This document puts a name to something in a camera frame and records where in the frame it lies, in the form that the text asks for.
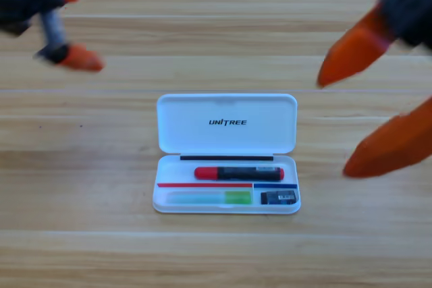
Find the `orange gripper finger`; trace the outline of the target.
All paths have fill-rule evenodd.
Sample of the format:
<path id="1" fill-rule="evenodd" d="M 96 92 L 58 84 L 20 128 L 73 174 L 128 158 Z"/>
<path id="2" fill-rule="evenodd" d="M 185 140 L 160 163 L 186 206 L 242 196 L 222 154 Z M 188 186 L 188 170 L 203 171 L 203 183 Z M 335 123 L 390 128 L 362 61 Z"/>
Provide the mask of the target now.
<path id="1" fill-rule="evenodd" d="M 364 138 L 345 164 L 351 178 L 385 175 L 431 156 L 431 99 L 396 115 Z"/>

